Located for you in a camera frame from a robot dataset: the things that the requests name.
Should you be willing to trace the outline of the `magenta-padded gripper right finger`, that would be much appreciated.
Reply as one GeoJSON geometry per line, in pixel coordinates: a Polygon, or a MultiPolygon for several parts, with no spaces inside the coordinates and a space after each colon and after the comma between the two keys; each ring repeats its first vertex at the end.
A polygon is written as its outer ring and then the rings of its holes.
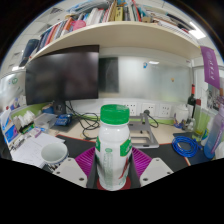
{"type": "Polygon", "coordinates": [[[151,158],[141,150],[132,149],[128,177],[131,188],[140,188],[172,174],[173,171],[159,157],[151,158]]]}

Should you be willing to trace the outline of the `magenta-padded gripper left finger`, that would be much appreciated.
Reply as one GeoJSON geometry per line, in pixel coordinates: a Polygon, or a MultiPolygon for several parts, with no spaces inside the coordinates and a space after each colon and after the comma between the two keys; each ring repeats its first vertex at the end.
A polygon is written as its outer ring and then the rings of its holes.
{"type": "Polygon", "coordinates": [[[86,150],[76,158],[66,158],[53,174],[78,186],[93,188],[97,178],[95,148],[86,150]]]}

